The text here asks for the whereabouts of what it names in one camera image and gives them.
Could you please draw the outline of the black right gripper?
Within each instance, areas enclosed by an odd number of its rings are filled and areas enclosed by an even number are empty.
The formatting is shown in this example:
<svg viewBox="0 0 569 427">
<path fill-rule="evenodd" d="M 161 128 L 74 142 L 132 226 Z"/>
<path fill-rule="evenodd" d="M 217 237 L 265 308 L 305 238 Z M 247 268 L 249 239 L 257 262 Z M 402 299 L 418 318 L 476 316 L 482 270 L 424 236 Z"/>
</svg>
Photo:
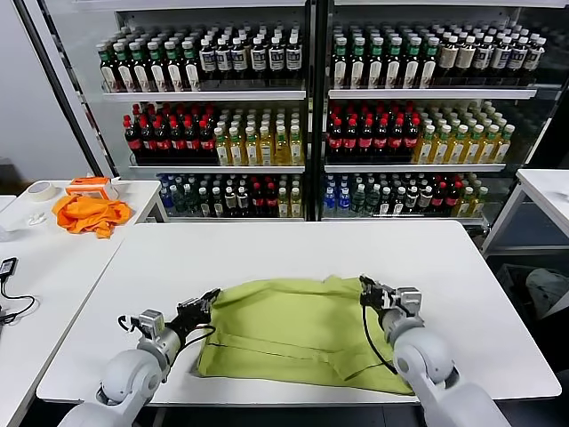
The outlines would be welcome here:
<svg viewBox="0 0 569 427">
<path fill-rule="evenodd" d="M 396 291 L 384 285 L 377 285 L 376 281 L 366 275 L 360 275 L 359 281 L 362 286 L 360 304 L 371 307 L 375 311 L 391 310 L 393 307 L 393 297 Z"/>
</svg>

